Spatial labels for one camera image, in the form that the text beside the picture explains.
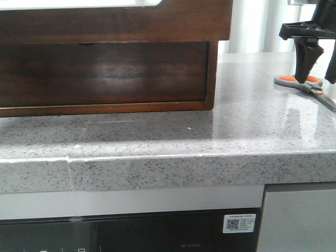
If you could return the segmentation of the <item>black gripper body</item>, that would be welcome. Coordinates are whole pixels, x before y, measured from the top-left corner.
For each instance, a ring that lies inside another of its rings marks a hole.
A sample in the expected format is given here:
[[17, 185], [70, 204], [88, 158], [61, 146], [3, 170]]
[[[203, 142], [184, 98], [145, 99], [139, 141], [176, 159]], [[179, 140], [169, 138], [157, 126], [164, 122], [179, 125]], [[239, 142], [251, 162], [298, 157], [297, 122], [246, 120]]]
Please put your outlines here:
[[335, 1], [319, 1], [309, 21], [283, 23], [279, 36], [283, 40], [289, 38], [335, 39]]

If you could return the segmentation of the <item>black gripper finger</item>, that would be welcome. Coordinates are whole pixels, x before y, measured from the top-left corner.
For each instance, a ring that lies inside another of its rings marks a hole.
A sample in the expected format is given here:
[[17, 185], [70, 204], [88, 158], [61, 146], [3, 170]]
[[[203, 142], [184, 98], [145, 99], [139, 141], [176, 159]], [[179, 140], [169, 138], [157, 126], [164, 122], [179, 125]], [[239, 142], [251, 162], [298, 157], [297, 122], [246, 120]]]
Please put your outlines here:
[[332, 53], [332, 57], [330, 59], [328, 68], [326, 70], [325, 73], [325, 79], [331, 83], [331, 84], [335, 84], [336, 82], [336, 43], [334, 43], [334, 49], [333, 49], [333, 53]]
[[295, 39], [295, 48], [295, 79], [299, 83], [304, 83], [318, 58], [323, 54], [323, 48], [319, 45], [319, 40], [317, 38]]

